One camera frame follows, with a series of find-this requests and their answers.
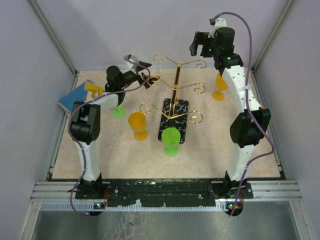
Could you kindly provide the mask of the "orange goblet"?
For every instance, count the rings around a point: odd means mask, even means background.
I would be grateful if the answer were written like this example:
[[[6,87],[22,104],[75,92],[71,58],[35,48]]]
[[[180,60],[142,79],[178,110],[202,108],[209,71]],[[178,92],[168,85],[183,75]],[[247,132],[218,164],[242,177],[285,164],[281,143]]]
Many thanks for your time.
[[[218,73],[215,80],[215,90],[212,93],[212,98],[217,101],[221,102],[225,99],[224,91],[228,89],[227,83],[222,78],[221,74]]]
[[[147,120],[142,112],[134,112],[128,117],[128,124],[133,130],[133,136],[137,141],[144,141],[148,137],[146,130]]]

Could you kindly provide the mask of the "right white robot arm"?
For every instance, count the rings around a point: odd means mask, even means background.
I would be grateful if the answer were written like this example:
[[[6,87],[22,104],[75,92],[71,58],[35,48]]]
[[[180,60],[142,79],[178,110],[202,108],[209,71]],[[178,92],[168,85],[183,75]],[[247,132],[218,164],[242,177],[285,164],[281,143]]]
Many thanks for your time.
[[[226,82],[235,101],[237,117],[230,126],[230,137],[234,143],[234,152],[229,169],[225,173],[221,196],[235,198],[241,188],[246,186],[247,163],[253,151],[264,138],[271,112],[264,109],[255,98],[246,82],[244,63],[240,55],[234,53],[235,31],[230,27],[219,27],[214,34],[197,31],[189,47],[192,56],[213,58],[214,67]]]

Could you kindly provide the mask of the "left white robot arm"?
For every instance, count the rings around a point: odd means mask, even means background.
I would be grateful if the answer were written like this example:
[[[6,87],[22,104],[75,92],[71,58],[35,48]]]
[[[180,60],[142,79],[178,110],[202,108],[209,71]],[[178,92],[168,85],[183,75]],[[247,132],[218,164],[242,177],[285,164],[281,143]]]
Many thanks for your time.
[[[151,76],[151,63],[138,60],[134,55],[126,55],[124,60],[128,71],[122,72],[116,65],[109,66],[104,92],[87,101],[75,101],[72,107],[67,130],[77,147],[81,166],[81,175],[71,190],[78,199],[97,199],[104,192],[96,150],[101,131],[101,111],[120,106],[126,93],[130,92],[131,84],[138,82],[140,87],[144,87]]]

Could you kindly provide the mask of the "gold wine glass rack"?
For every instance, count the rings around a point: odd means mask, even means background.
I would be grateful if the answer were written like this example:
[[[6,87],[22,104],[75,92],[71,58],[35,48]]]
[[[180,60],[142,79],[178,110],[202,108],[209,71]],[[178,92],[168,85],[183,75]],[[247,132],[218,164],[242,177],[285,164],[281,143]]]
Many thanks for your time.
[[[207,63],[204,60],[197,59],[189,62],[183,62],[182,60],[174,61],[164,55],[165,60],[169,60],[176,66],[176,73],[173,84],[169,84],[166,81],[162,80],[161,77],[152,75],[147,79],[158,79],[158,82],[164,83],[170,89],[172,89],[172,94],[170,98],[166,98],[163,101],[162,109],[159,109],[151,102],[143,102],[139,106],[139,111],[145,115],[151,113],[151,108],[154,108],[161,113],[159,131],[158,131],[158,140],[162,141],[162,133],[167,128],[176,128],[180,132],[180,144],[184,144],[187,134],[187,124],[188,121],[191,121],[193,124],[200,124],[203,121],[203,115],[199,111],[190,111],[188,100],[178,99],[178,91],[193,87],[193,91],[201,95],[205,92],[206,88],[202,83],[196,82],[186,86],[179,86],[180,73],[181,69],[185,65],[196,64],[198,69],[204,69],[207,67]]]

